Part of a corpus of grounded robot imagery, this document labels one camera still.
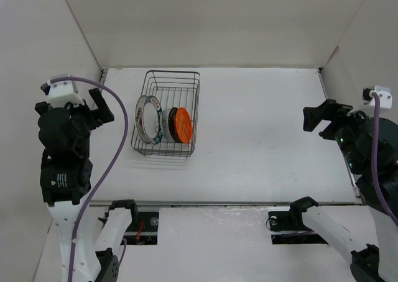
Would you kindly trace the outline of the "white plate red characters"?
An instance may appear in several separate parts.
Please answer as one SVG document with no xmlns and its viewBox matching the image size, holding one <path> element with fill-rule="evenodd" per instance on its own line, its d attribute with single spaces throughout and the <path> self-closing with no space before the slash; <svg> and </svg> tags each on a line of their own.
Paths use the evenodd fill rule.
<svg viewBox="0 0 398 282">
<path fill-rule="evenodd" d="M 146 136 L 146 133 L 144 132 L 143 117 L 142 117 L 146 98 L 147 98 L 147 96 L 142 95 L 137 100 L 136 109 L 135 109 L 135 124 L 136 124 L 137 134 L 140 137 L 140 139 L 145 144 L 149 144 L 149 140 Z"/>
</svg>

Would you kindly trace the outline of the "white plate green rim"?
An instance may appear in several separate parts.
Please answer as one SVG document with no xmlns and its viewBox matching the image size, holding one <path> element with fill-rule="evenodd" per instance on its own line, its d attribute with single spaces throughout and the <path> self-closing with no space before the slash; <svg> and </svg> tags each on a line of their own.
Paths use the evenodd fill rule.
<svg viewBox="0 0 398 282">
<path fill-rule="evenodd" d="M 142 128 L 147 143 L 157 145 L 162 141 L 163 137 L 161 126 L 163 110 L 160 101 L 155 96 L 147 96 L 142 108 Z"/>
</svg>

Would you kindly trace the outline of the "clear glass plate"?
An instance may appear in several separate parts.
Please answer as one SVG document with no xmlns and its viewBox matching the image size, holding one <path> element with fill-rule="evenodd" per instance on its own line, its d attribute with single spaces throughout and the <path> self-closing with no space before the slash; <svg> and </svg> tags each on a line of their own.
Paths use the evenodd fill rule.
<svg viewBox="0 0 398 282">
<path fill-rule="evenodd" d="M 172 141 L 172 136 L 169 131 L 169 114 L 170 114 L 170 108 L 166 108 L 162 112 L 162 116 L 161 116 L 161 128 L 162 128 L 163 136 L 167 142 Z"/>
</svg>

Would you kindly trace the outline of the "orange plate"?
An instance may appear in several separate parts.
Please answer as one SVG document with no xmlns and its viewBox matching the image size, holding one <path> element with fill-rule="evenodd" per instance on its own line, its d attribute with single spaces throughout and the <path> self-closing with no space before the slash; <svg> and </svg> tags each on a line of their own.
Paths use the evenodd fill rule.
<svg viewBox="0 0 398 282">
<path fill-rule="evenodd" d="M 184 107 L 178 108 L 175 125 L 180 141 L 182 143 L 189 143 L 192 137 L 192 120 Z"/>
</svg>

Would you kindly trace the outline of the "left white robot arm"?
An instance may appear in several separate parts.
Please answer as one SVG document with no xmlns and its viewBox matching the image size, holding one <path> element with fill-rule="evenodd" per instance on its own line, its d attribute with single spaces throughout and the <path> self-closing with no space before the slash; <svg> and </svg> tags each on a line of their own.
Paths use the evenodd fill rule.
<svg viewBox="0 0 398 282">
<path fill-rule="evenodd" d="M 39 140 L 44 146 L 40 187 L 54 221 L 60 247 L 61 281 L 116 281 L 121 258 L 117 256 L 126 230 L 139 223 L 132 199 L 113 201 L 102 231 L 93 240 L 95 218 L 81 209 L 91 191 L 90 135 L 92 130 L 114 121 L 113 113 L 98 88 L 89 91 L 97 108 L 91 110 L 76 91 L 55 93 L 36 104 Z"/>
</svg>

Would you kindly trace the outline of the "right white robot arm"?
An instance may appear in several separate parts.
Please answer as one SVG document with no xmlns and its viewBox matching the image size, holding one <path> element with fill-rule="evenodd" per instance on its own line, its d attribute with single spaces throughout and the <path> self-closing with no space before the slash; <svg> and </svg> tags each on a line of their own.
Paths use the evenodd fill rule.
<svg viewBox="0 0 398 282">
<path fill-rule="evenodd" d="M 356 281 L 397 281 L 397 124 L 380 117 L 374 99 L 373 116 L 327 99 L 303 109 L 303 129 L 311 132 L 321 121 L 330 124 L 319 133 L 334 140 L 372 215 L 377 244 L 360 240 L 335 222 L 311 197 L 290 204 L 289 224 L 312 230 L 347 262 Z"/>
</svg>

